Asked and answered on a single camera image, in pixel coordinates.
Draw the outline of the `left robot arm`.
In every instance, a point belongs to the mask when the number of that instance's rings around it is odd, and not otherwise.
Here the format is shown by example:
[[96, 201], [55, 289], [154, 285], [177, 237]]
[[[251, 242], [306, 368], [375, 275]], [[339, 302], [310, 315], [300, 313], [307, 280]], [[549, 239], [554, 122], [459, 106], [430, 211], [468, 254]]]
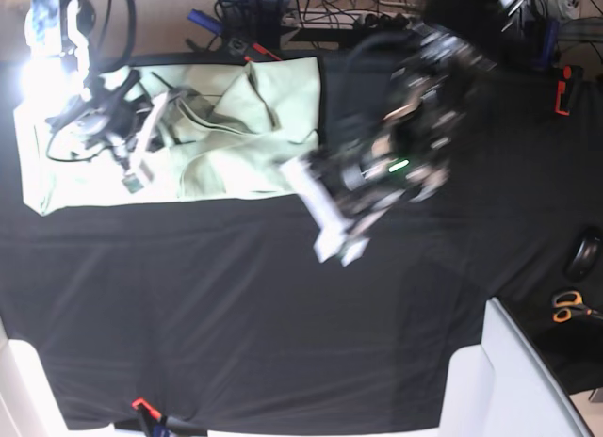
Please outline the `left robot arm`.
[[[421, 201], [448, 179], [448, 146], [483, 74], [512, 56], [524, 0], [426, 0], [402, 29], [367, 37], [346, 56], [330, 140], [301, 158], [299, 193], [323, 225], [358, 226], [399, 199]], [[375, 110], [351, 97], [353, 70], [391, 56]]]

